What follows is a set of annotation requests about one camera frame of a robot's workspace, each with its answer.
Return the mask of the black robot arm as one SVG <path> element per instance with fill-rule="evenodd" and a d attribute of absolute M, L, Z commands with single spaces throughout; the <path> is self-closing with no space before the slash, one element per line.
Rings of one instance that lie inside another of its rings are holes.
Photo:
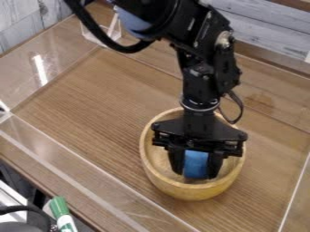
<path fill-rule="evenodd" d="M 248 134 L 222 111 L 221 98 L 236 97 L 241 69 L 230 21 L 201 0 L 106 0 L 138 43 L 115 42 L 79 0 L 65 0 L 85 27 L 110 49 L 137 53 L 165 39 L 176 52 L 184 74 L 180 117 L 151 124 L 153 144 L 169 153 L 174 173 L 189 179 L 214 179 L 225 159 L 240 157 Z"/>

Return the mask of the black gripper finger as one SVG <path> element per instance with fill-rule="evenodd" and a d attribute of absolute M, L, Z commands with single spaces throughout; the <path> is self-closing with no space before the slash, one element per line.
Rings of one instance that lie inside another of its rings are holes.
<path fill-rule="evenodd" d="M 182 175 L 185 168 L 185 150 L 178 147 L 172 147 L 169 149 L 169 160 L 174 173 Z"/>
<path fill-rule="evenodd" d="M 210 158 L 208 161 L 208 173 L 209 173 L 209 179 L 216 179 L 220 173 L 220 170 L 224 165 L 224 155 L 222 154 L 210 154 Z"/>

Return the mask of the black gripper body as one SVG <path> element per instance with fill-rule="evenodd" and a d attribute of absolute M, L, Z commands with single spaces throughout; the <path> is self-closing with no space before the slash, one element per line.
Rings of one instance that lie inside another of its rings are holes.
<path fill-rule="evenodd" d="M 184 156 L 188 150 L 241 157 L 248 134 L 228 125 L 217 116 L 178 116 L 151 123 L 153 144 L 170 155 Z"/>

